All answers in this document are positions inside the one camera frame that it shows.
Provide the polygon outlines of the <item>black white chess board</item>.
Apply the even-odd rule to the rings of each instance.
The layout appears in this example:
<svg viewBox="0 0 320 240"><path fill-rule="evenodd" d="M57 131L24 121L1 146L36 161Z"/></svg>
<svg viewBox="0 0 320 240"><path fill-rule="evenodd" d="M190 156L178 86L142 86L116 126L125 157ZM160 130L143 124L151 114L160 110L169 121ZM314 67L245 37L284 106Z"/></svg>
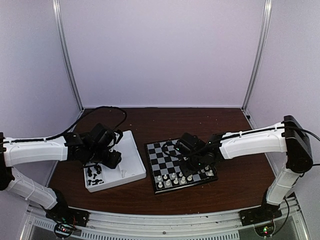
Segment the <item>black white chess board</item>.
<svg viewBox="0 0 320 240"><path fill-rule="evenodd" d="M188 182L187 177L185 176L186 183L181 184L181 178L179 173L181 172L180 159L174 157L174 155L179 156L178 151L174 149L174 144L177 142L177 139L169 139L160 142L146 143L144 145L147 163L150 169L150 178L153 185L153 190L155 194L162 194L166 192L172 192L183 188L188 188L191 186L202 185L218 180L217 170L215 167L209 167L209 170L213 170L214 175L208 176L208 171L204 169L199 170L195 174L191 174L193 181ZM178 178L179 184L173 185L173 180L171 174L175 173ZM171 180L171 187L165 187L165 181L163 176L167 175L168 179ZM161 176L162 180L158 181L157 176ZM162 188L158 188L158 183L162 183Z"/></svg>

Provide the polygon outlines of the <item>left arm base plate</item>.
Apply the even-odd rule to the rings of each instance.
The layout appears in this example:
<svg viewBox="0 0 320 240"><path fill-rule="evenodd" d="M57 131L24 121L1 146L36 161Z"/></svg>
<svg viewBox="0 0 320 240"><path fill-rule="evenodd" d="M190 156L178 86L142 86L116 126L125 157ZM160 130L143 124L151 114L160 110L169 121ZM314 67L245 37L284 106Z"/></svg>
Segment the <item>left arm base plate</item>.
<svg viewBox="0 0 320 240"><path fill-rule="evenodd" d="M67 224L72 227L86 227L90 213L86 210L69 208L66 212L55 213L52 210L45 209L46 217L56 223Z"/></svg>

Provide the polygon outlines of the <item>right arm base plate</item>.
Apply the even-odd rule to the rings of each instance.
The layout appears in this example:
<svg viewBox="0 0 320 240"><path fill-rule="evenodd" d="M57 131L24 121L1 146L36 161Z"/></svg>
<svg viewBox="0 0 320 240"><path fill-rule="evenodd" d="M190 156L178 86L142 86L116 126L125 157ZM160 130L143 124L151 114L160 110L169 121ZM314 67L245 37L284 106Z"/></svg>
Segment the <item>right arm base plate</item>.
<svg viewBox="0 0 320 240"><path fill-rule="evenodd" d="M249 208L241 210L239 217L242 226L255 225L267 221L271 221L274 218L282 216L282 212L279 209L264 209L261 206L255 208Z"/></svg>

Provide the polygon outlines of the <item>white king piece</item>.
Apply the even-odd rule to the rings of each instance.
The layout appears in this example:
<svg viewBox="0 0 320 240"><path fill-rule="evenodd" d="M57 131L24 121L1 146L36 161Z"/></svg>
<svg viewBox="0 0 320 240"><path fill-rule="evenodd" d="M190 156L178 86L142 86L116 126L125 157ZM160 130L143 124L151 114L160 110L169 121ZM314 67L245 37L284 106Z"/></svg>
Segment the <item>white king piece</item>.
<svg viewBox="0 0 320 240"><path fill-rule="evenodd" d="M192 176L192 175L189 175L189 176L187 177L187 181L188 181L188 182L192 182L192 181L193 181L193 176Z"/></svg>

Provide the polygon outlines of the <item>white bishop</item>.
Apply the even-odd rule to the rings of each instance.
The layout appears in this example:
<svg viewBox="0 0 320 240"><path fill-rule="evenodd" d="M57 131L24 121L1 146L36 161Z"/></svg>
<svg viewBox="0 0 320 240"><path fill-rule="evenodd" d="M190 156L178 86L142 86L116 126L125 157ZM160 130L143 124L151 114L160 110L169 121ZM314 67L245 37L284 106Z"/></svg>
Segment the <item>white bishop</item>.
<svg viewBox="0 0 320 240"><path fill-rule="evenodd" d="M179 184L179 180L178 180L178 178L175 178L174 180L173 180L173 185L174 186L177 186Z"/></svg>

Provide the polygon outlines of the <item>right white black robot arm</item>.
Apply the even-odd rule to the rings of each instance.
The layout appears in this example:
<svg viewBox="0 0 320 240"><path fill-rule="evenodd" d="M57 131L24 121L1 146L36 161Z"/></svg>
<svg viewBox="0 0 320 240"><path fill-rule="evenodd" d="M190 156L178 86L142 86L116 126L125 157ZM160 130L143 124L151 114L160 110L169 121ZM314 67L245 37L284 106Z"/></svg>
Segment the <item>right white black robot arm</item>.
<svg viewBox="0 0 320 240"><path fill-rule="evenodd" d="M298 178L314 165L310 137L319 139L304 129L292 115L273 125L238 132L212 134L207 141L184 133L174 148L183 156L182 171L189 176L200 168L219 161L263 154L282 156L283 163L273 183L264 193L256 210L259 220L268 220L296 184Z"/></svg>

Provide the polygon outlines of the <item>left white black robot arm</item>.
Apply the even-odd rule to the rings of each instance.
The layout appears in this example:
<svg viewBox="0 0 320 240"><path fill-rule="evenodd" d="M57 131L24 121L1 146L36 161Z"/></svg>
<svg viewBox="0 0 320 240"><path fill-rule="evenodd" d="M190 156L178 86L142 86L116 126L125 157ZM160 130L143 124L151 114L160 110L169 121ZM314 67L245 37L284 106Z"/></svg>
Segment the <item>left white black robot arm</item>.
<svg viewBox="0 0 320 240"><path fill-rule="evenodd" d="M43 161L79 161L103 164L114 169L121 153L114 146L122 139L120 130L101 130L77 134L65 132L59 136L16 139L0 137L0 189L13 192L42 206L61 222L72 218L63 194L26 177L15 165Z"/></svg>

